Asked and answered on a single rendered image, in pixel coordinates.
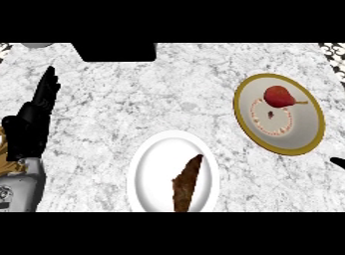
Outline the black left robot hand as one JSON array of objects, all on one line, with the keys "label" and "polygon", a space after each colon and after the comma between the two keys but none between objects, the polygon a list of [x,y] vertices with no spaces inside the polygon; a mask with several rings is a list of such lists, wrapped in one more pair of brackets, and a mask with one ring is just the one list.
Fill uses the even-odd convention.
[{"label": "black left robot hand", "polygon": [[15,116],[8,116],[2,120],[8,140],[8,161],[42,157],[60,89],[55,68],[49,66],[37,85],[33,100],[23,105]]}]

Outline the gold-rimmed grey plate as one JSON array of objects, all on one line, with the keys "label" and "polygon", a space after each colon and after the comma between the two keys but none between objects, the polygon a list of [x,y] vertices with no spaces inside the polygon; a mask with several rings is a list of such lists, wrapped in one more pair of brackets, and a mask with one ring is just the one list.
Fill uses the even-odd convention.
[{"label": "gold-rimmed grey plate", "polygon": [[[273,86],[286,88],[298,101],[295,106],[277,109],[265,102],[264,93]],[[314,96],[292,79],[277,74],[246,78],[234,91],[233,109],[244,133],[265,149],[299,155],[317,147],[326,130],[324,115]]]}]

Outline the red pear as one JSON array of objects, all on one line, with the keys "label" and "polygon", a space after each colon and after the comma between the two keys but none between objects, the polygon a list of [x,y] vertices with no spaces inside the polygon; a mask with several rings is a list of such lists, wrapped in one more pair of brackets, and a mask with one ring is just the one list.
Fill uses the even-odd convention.
[{"label": "red pear", "polygon": [[264,100],[274,108],[308,104],[308,102],[298,102],[287,89],[281,86],[273,86],[265,90]]}]

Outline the white bowl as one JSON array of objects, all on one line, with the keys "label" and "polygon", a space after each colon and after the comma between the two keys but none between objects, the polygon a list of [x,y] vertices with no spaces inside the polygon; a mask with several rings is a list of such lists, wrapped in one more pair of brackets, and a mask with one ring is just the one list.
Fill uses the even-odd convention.
[{"label": "white bowl", "polygon": [[142,143],[128,177],[128,196],[135,212],[173,212],[173,179],[188,161],[203,155],[190,212],[210,212],[219,195],[219,170],[213,153],[187,131],[166,130]]}]

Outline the grey round object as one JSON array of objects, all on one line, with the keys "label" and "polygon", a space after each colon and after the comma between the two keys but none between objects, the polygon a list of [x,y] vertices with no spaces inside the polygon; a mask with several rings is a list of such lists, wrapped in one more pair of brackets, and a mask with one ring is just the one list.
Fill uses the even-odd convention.
[{"label": "grey round object", "polygon": [[21,43],[21,44],[30,49],[40,49],[54,45],[54,43]]}]

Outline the black appliance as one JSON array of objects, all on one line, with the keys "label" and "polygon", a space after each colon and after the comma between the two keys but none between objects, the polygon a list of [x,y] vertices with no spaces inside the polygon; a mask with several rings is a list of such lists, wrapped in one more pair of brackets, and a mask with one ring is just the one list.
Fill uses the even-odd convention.
[{"label": "black appliance", "polygon": [[153,62],[157,58],[154,43],[74,43],[85,62]]}]

